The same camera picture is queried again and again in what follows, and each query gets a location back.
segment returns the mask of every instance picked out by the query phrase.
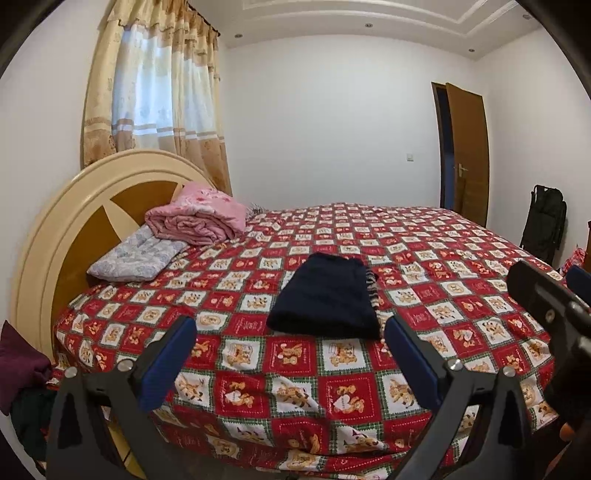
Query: wooden door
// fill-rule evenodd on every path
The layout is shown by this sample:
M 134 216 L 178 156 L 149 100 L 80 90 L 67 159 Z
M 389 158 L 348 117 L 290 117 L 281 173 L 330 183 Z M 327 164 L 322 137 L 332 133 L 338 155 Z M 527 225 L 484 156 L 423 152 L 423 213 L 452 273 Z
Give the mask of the wooden door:
M 454 210 L 486 226 L 489 195 L 488 131 L 480 95 L 446 84 L 456 163 Z

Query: wall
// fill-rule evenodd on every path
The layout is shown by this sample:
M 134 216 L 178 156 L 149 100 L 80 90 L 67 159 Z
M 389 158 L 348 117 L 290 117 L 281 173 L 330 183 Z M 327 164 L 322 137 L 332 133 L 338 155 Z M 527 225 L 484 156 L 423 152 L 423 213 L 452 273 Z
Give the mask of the wall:
M 488 226 L 519 243 L 536 184 L 560 189 L 567 203 L 564 248 L 586 247 L 591 220 L 591 101 L 545 30 L 476 64 L 484 85 L 491 143 Z
M 0 322 L 8 315 L 12 273 L 35 216 L 80 171 L 86 84 L 108 3 L 64 1 L 0 79 Z M 0 428 L 34 471 L 2 415 Z
M 473 61 L 350 35 L 233 48 L 226 61 L 237 198 L 271 208 L 337 201 L 439 206 L 431 82 L 478 93 Z

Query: curtain rod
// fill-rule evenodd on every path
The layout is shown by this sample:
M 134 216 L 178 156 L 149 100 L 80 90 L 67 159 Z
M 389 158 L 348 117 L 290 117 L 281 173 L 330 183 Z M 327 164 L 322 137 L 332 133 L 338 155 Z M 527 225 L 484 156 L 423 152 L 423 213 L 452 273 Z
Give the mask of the curtain rod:
M 197 11 L 197 9 L 196 9 L 196 8 L 195 8 L 193 5 L 191 5 L 189 2 L 187 2 L 187 6 L 188 6 L 189 10 L 192 10 L 192 11 L 193 11 L 193 12 L 195 12 L 197 15 L 199 15 L 201 18 L 203 18 L 203 21 L 204 21 L 204 22 L 205 22 L 207 25 L 209 25 L 209 26 L 210 26 L 210 27 L 213 29 L 213 31 L 214 31 L 215 33 L 217 33 L 217 36 L 218 36 L 218 37 L 221 37 L 221 36 L 222 36 L 222 34 L 221 34 L 221 33 L 220 33 L 220 32 L 219 32 L 219 31 L 218 31 L 218 30 L 217 30 L 217 29 L 216 29 L 216 28 L 215 28 L 215 27 L 214 27 L 214 26 L 213 26 L 211 23 L 209 23 L 209 22 L 207 21 L 207 18 L 205 18 L 205 17 L 204 17 L 202 14 L 200 14 L 200 13 Z

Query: beige curtain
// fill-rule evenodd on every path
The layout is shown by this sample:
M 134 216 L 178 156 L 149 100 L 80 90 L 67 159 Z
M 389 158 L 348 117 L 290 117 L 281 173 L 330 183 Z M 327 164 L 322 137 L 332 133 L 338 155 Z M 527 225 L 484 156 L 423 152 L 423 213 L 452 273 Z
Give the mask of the beige curtain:
M 187 0 L 116 0 L 90 73 L 84 165 L 157 148 L 190 160 L 231 193 L 217 35 Z

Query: folded pink blanket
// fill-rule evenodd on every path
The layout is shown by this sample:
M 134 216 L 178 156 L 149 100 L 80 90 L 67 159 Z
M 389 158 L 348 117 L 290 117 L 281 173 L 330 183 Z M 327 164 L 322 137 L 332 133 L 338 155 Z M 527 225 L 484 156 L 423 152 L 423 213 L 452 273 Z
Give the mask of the folded pink blanket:
M 190 182 L 176 200 L 148 210 L 145 220 L 157 238 L 212 245 L 244 232 L 246 207 L 223 192 Z

